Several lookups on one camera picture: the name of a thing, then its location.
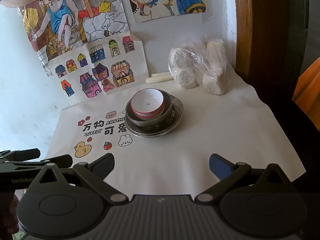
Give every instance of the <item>wooden door frame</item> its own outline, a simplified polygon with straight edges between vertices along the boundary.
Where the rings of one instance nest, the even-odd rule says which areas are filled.
[[[236,72],[272,101],[284,62],[289,0],[236,0]]]

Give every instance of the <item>teddy bear drawing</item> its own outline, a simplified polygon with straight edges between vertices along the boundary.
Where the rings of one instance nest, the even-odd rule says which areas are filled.
[[[171,0],[133,0],[142,5],[140,14],[150,15],[151,19],[171,16],[168,6],[172,5]]]

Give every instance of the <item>drawing of houses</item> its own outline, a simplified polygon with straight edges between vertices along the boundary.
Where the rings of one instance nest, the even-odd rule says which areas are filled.
[[[130,36],[125,36],[122,38],[122,45],[124,46],[124,51],[126,53],[134,50],[133,40]]]
[[[123,60],[116,64],[113,64],[111,67],[111,72],[113,74],[113,82],[116,87],[121,87],[130,82],[134,82],[133,72],[130,69],[130,64]]]
[[[76,63],[73,59],[67,61],[67,69],[69,73],[77,69]]]
[[[114,89],[115,86],[111,83],[110,80],[108,80],[107,78],[105,78],[104,80],[101,81],[102,87],[103,87],[103,91],[108,92],[111,89]]]
[[[90,49],[90,58],[92,63],[106,58],[101,44]]]
[[[63,65],[59,65],[56,67],[56,74],[58,75],[58,78],[61,78],[65,75],[67,75],[66,69]]]
[[[85,55],[82,53],[79,54],[78,61],[80,63],[80,67],[84,67],[88,65],[87,59],[85,58]]]
[[[118,48],[118,42],[116,42],[115,40],[109,41],[109,48],[110,48],[112,57],[120,55],[120,50]]]
[[[99,63],[95,68],[92,69],[92,73],[97,81],[101,81],[109,76],[108,68],[101,63]]]
[[[87,97],[92,98],[101,93],[101,88],[96,80],[93,79],[89,72],[80,76],[82,91]]]
[[[71,85],[68,81],[66,81],[66,80],[61,81],[61,85],[62,85],[63,90],[67,93],[68,97],[75,93],[73,91],[73,89],[71,88]]]

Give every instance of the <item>white bowl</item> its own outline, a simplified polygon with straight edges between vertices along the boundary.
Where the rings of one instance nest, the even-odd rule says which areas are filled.
[[[130,105],[132,110],[142,117],[154,116],[163,108],[163,94],[154,88],[138,91],[132,97]]]
[[[159,112],[155,113],[154,115],[152,116],[148,116],[148,117],[145,117],[145,116],[141,116],[139,114],[137,114],[136,112],[133,112],[138,118],[140,118],[141,120],[143,121],[149,121],[149,120],[153,120],[153,119],[156,119],[158,118],[159,116],[161,116],[164,112],[164,108],[165,108],[165,105],[163,104],[163,107],[159,110]]]

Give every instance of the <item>stacked bowls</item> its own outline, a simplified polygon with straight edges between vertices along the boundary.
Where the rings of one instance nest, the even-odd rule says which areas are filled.
[[[172,115],[172,99],[162,90],[146,88],[138,91],[126,106],[128,119],[140,127],[153,127]]]

